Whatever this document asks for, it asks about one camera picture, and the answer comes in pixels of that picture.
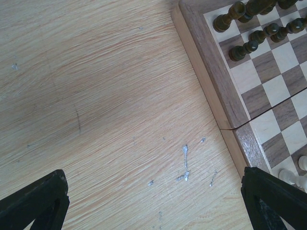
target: light square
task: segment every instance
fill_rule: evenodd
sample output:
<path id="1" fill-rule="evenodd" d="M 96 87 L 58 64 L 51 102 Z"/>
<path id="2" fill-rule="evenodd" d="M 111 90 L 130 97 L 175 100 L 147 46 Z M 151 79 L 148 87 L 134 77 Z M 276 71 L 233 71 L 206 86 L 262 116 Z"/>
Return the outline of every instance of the light square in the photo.
<path id="1" fill-rule="evenodd" d="M 261 144 L 280 133 L 279 126 L 272 110 L 252 120 L 251 126 L 257 133 Z"/>
<path id="2" fill-rule="evenodd" d="M 225 6 L 223 8 L 220 8 L 220 9 L 217 9 L 217 10 L 214 10 L 212 12 L 204 14 L 204 17 L 207 20 L 208 25 L 211 27 L 211 30 L 214 32 L 215 37 L 216 37 L 218 42 L 225 41 L 225 40 L 227 40 L 231 37 L 234 37 L 234 36 L 240 34 L 239 28 L 236 25 L 235 21 L 232 21 L 228 30 L 226 30 L 223 33 L 216 32 L 215 29 L 213 28 L 213 21 L 215 20 L 215 18 L 217 16 L 219 16 L 220 14 L 228 13 L 228 10 L 229 10 L 230 7 L 231 7 L 231 5 Z"/>
<path id="3" fill-rule="evenodd" d="M 290 93 L 282 75 L 264 83 L 263 88 L 272 107 L 290 97 Z"/>
<path id="4" fill-rule="evenodd" d="M 306 0 L 297 1 L 296 2 L 296 7 L 297 7 L 298 10 L 301 10 L 301 9 L 307 7 L 307 1 Z"/>
<path id="5" fill-rule="evenodd" d="M 307 80 L 307 61 L 303 62 L 302 64 L 300 64 L 302 72 Z"/>
<path id="6" fill-rule="evenodd" d="M 301 16 L 299 15 L 299 12 L 295 11 L 294 13 L 291 13 L 291 14 L 288 14 L 288 15 L 286 15 L 284 17 L 281 17 L 280 20 L 282 21 L 283 26 L 286 27 L 286 25 L 289 22 L 293 21 L 296 18 L 300 18 L 300 17 Z M 306 29 L 304 29 L 303 31 L 301 31 L 301 32 L 299 32 L 297 34 L 288 34 L 287 36 L 288 36 L 289 40 L 292 41 L 292 40 L 294 40 L 294 39 L 296 39 L 296 38 L 298 38 L 300 36 L 303 36 L 305 34 L 307 34 Z"/>
<path id="7" fill-rule="evenodd" d="M 291 98 L 294 108 L 296 110 L 298 119 L 307 116 L 307 89 L 298 93 Z"/>
<path id="8" fill-rule="evenodd" d="M 254 31 L 256 31 L 256 30 L 263 30 L 263 29 L 262 29 L 261 26 L 259 26 L 259 27 L 255 28 L 255 29 L 252 29 L 252 30 L 250 30 L 250 31 L 247 31 L 247 32 L 245 32 L 245 33 L 242 33 L 241 36 L 242 36 L 242 38 L 243 38 L 243 41 L 244 41 L 244 42 L 248 42 L 248 36 L 249 36 L 252 32 L 254 32 Z M 266 52 L 269 52 L 270 50 L 271 50 L 271 48 L 270 48 L 270 45 L 269 45 L 269 43 L 268 43 L 268 40 L 265 39 L 263 43 L 259 44 L 257 50 L 254 51 L 254 52 L 252 52 L 252 53 L 250 53 L 249 55 L 250 55 L 251 58 L 256 58 L 256 57 L 258 57 L 258 56 L 260 56 L 260 55 L 262 55 L 262 54 L 265 54 Z"/>
<path id="9" fill-rule="evenodd" d="M 236 85 L 243 94 L 261 84 L 252 60 L 248 60 L 231 69 Z"/>
<path id="10" fill-rule="evenodd" d="M 258 14 L 257 17 L 260 22 L 260 25 L 264 25 L 266 23 L 279 19 L 279 14 L 277 12 L 276 7 L 274 7 L 274 9 L 267 15 Z"/>
<path id="11" fill-rule="evenodd" d="M 290 42 L 272 50 L 272 53 L 281 73 L 284 73 L 298 65 L 297 58 Z"/>
<path id="12" fill-rule="evenodd" d="M 292 157 L 288 157 L 285 160 L 283 160 L 282 162 L 280 162 L 278 165 L 276 165 L 274 168 L 272 168 L 272 173 L 274 176 L 276 176 L 277 178 L 279 178 L 279 173 L 282 169 L 287 169 L 292 171 L 296 176 L 298 176 L 296 167 L 293 163 Z"/>
<path id="13" fill-rule="evenodd" d="M 282 135 L 290 154 L 307 144 L 307 137 L 300 121 L 282 131 Z"/>

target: brown square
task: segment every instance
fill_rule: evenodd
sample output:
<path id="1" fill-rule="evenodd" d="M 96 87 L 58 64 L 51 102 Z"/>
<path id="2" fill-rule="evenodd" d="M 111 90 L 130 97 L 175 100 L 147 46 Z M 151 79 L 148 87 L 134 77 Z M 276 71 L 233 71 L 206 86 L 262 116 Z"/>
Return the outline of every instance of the brown square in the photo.
<path id="1" fill-rule="evenodd" d="M 280 75 L 280 70 L 272 51 L 254 58 L 253 63 L 262 84 Z"/>
<path id="2" fill-rule="evenodd" d="M 241 23 L 239 21 L 236 21 L 236 24 L 241 34 L 260 26 L 260 22 L 257 16 L 254 16 L 252 20 L 250 20 L 248 23 Z"/>
<path id="3" fill-rule="evenodd" d="M 282 8 L 279 7 L 278 3 L 276 4 L 276 9 L 277 9 L 277 12 L 278 12 L 280 17 L 284 17 L 288 14 L 291 14 L 291 13 L 294 13 L 295 11 L 297 11 L 297 7 L 295 5 L 291 6 L 287 10 L 283 10 Z"/>
<path id="4" fill-rule="evenodd" d="M 295 153 L 293 153 L 291 155 L 292 157 L 292 160 L 294 162 L 294 165 L 296 167 L 296 170 L 298 172 L 298 174 L 300 176 L 304 176 L 307 172 L 304 171 L 304 170 L 301 170 L 298 166 L 298 159 L 301 157 L 301 156 L 307 156 L 307 145 L 301 147 L 298 151 L 296 151 Z"/>
<path id="5" fill-rule="evenodd" d="M 293 47 L 294 53 L 297 57 L 298 63 L 302 64 L 307 61 L 307 34 L 300 36 L 293 41 L 291 41 L 291 45 Z"/>
<path id="6" fill-rule="evenodd" d="M 269 99 L 262 85 L 258 85 L 245 92 L 242 94 L 242 98 L 252 119 L 271 108 Z"/>
<path id="7" fill-rule="evenodd" d="M 282 76 L 291 96 L 307 88 L 307 80 L 300 66 L 295 66 Z"/>
<path id="8" fill-rule="evenodd" d="M 301 121 L 303 130 L 307 136 L 307 116 L 303 117 L 300 121 Z"/>
<path id="9" fill-rule="evenodd" d="M 291 99 L 277 105 L 273 112 L 281 131 L 299 120 Z"/>
<path id="10" fill-rule="evenodd" d="M 270 167 L 273 168 L 290 156 L 289 150 L 281 133 L 262 144 Z"/>
<path id="11" fill-rule="evenodd" d="M 240 61 L 232 61 L 229 57 L 229 51 L 230 51 L 231 48 L 233 48 L 235 46 L 242 46 L 243 44 L 244 44 L 244 41 L 243 41 L 243 38 L 240 34 L 235 36 L 235 37 L 229 38 L 228 40 L 220 42 L 220 47 L 222 49 L 222 52 L 225 56 L 225 59 L 226 59 L 228 65 L 229 65 L 229 68 L 236 67 L 236 66 L 250 60 L 249 54 L 246 54 L 245 58 L 243 60 L 240 60 Z"/>
<path id="12" fill-rule="evenodd" d="M 283 26 L 283 23 L 282 23 L 282 21 L 281 21 L 280 18 L 279 18 L 279 19 L 276 19 L 276 20 L 274 20 L 274 21 L 272 21 L 272 22 L 269 22 L 269 23 L 266 23 L 266 24 L 262 25 L 262 28 L 266 27 L 267 25 L 269 25 L 269 24 L 271 24 L 271 23 L 276 23 L 276 24 L 278 24 L 279 26 Z M 273 41 L 271 40 L 271 38 L 269 38 L 269 37 L 267 37 L 267 40 L 268 40 L 268 43 L 269 43 L 271 49 L 275 49 L 275 48 L 280 47 L 281 45 L 286 44 L 287 42 L 289 42 L 288 37 L 286 37 L 283 41 L 278 42 L 278 43 L 273 42 Z"/>
<path id="13" fill-rule="evenodd" d="M 302 18 L 305 18 L 307 16 L 307 7 L 299 10 L 298 13 Z"/>

